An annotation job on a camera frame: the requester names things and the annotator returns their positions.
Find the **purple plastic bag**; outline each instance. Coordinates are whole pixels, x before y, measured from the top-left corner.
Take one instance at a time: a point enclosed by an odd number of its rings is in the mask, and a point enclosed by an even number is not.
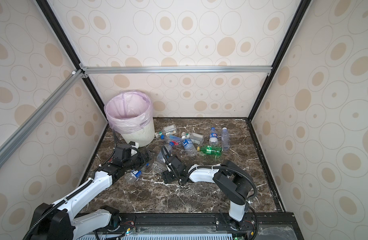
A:
[[[153,118],[152,101],[139,91],[120,93],[109,100],[104,111],[110,127],[124,134],[143,129]]]

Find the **wall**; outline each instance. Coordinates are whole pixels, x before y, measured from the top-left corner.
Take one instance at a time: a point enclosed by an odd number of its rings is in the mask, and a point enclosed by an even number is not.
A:
[[[70,75],[70,60],[29,0],[0,0],[0,146]]]
[[[266,73],[91,74],[104,103],[125,90],[147,93],[155,117],[246,117]]]
[[[368,239],[368,0],[317,0],[253,120],[306,240]]]
[[[52,0],[86,66],[271,65],[299,0]]]
[[[106,119],[78,80],[0,169],[0,240],[21,239],[33,211],[78,186]]]

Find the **white trash can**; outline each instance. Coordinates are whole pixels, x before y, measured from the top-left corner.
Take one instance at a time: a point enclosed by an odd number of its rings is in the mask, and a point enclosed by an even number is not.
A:
[[[124,140],[144,147],[155,137],[153,105],[147,94],[139,91],[120,93],[104,107],[108,123]]]

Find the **green plastic bottle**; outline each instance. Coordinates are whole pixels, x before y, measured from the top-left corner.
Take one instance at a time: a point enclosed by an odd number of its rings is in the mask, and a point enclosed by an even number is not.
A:
[[[202,152],[202,153],[207,154],[207,155],[216,155],[218,157],[221,156],[221,151],[222,150],[223,149],[221,147],[209,146],[209,145],[197,147],[198,152]]]

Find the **patterned wallpaper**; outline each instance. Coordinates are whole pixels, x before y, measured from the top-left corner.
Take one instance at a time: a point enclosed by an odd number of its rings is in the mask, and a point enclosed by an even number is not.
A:
[[[155,117],[246,117],[267,73],[90,74],[104,103],[139,90]]]
[[[70,75],[70,60],[27,0],[0,0],[0,146]]]
[[[300,0],[48,0],[86,66],[271,65]]]
[[[38,205],[76,188],[105,126],[78,80],[0,169],[0,240],[23,238]]]
[[[306,240],[368,239],[368,0],[316,0],[254,118]]]

